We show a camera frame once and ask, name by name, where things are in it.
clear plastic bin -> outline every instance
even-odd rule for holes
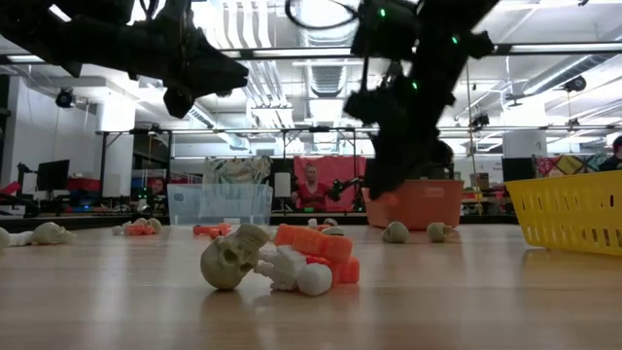
[[[272,188],[267,185],[194,184],[167,188],[172,226],[270,223]]]

computer monitor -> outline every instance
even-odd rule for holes
[[[69,160],[40,163],[37,169],[37,190],[54,191],[67,189]]]

orange plastic piece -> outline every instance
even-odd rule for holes
[[[194,235],[209,235],[210,238],[216,239],[221,235],[228,235],[231,232],[231,225],[227,223],[218,224],[216,226],[200,226],[192,228]]]
[[[332,272],[332,286],[359,283],[361,263],[356,257],[350,257],[345,263],[329,262],[327,259],[307,256],[307,263],[321,263]]]
[[[347,237],[329,236],[309,227],[280,225],[274,245],[291,245],[298,252],[325,258],[332,263],[346,263],[352,255],[354,243]]]
[[[128,225],[125,227],[125,233],[128,235],[154,234],[156,231],[153,227],[143,225]]]

wooden table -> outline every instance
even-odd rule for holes
[[[530,250],[518,227],[388,245],[346,227],[361,283],[310,298],[249,274],[217,293],[208,239],[80,231],[0,256],[0,349],[621,349],[622,258]]]

3d printed skull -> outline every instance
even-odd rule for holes
[[[270,239],[261,227],[242,225],[226,237],[217,237],[201,255],[203,278],[219,290],[232,290],[259,262],[259,248]]]
[[[60,227],[55,223],[44,223],[32,232],[32,243],[47,245],[47,244],[66,244],[73,242],[76,239],[76,234],[66,230],[65,227]]]

